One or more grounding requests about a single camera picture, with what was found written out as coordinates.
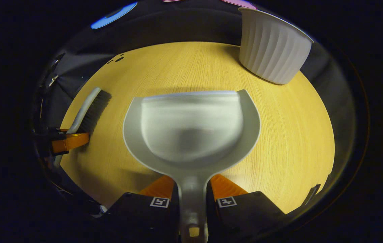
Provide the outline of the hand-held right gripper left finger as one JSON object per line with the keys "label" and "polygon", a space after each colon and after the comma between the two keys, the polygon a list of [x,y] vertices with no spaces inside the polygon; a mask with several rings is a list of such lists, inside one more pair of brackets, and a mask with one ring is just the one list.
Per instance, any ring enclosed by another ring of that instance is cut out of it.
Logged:
{"label": "hand-held right gripper left finger", "polygon": [[123,194],[106,212],[105,226],[119,243],[179,242],[176,183],[164,175],[138,194]]}

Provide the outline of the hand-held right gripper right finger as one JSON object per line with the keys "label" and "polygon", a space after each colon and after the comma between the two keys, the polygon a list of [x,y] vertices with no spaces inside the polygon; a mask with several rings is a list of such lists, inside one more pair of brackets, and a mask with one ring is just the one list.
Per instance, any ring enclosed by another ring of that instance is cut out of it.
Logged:
{"label": "hand-held right gripper right finger", "polygon": [[258,238],[277,229],[286,214],[262,192],[248,193],[221,174],[207,185],[210,238]]}

